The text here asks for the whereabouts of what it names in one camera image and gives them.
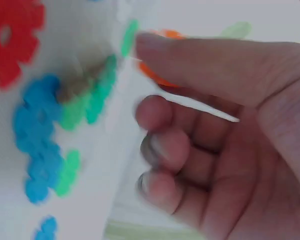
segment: orange flower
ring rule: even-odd
[[[162,30],[161,32],[156,32],[158,35],[162,35],[166,38],[172,38],[172,39],[184,39],[185,37],[180,34],[179,32],[175,30]],[[162,77],[158,76],[155,74],[143,61],[140,61],[138,63],[139,70],[146,75],[147,77],[151,78],[153,81],[155,81],[156,84],[162,85],[162,86],[167,86],[167,87],[174,87],[178,88],[179,86],[172,84],[168,82],[167,80],[163,79]]]

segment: hand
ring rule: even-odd
[[[300,240],[300,44],[143,33],[136,52],[180,86],[164,90],[240,120],[146,97],[142,196],[208,240]]]

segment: red flower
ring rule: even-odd
[[[44,26],[44,19],[45,7],[39,1],[0,0],[0,88],[6,89],[21,75],[19,63],[32,61],[39,46],[33,34]]]

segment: flower cutout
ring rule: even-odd
[[[44,26],[45,7],[35,0],[0,0],[0,88],[21,74],[19,63],[29,64],[39,46],[33,35]]]
[[[161,32],[155,32],[158,35],[164,36],[166,38],[172,39],[184,39],[185,37],[174,30],[163,30]],[[143,61],[138,62],[139,70],[146,75],[148,78],[154,80],[158,85],[167,86],[167,87],[174,87],[177,88],[178,86],[168,82],[167,80],[163,79],[162,77],[155,74]]]

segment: fingernail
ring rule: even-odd
[[[140,33],[136,37],[136,48],[140,51],[156,50],[161,51],[171,42],[170,38],[153,33]]]
[[[149,178],[150,173],[145,172],[138,179],[137,187],[143,195],[149,194]]]
[[[166,158],[167,155],[163,149],[159,138],[156,135],[147,135],[141,144],[141,153],[144,159],[152,166],[157,169],[162,165],[162,158]]]
[[[161,144],[157,135],[152,135],[150,138],[150,147],[160,157],[167,159],[167,153]]]

